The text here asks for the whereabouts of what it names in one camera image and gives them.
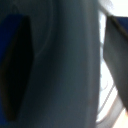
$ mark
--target dark gray surface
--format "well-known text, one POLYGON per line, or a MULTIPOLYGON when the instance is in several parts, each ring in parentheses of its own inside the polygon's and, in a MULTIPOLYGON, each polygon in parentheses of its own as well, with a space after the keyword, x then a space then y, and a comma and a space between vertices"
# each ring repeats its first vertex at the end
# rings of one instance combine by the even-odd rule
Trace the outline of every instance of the dark gray surface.
POLYGON ((35 62, 18 122, 5 128, 95 127, 99 92, 96 2, 16 1, 19 11, 32 21, 35 62))
POLYGON ((104 59, 110 69, 118 93, 124 106, 128 109, 128 37, 107 19, 104 44, 104 59))

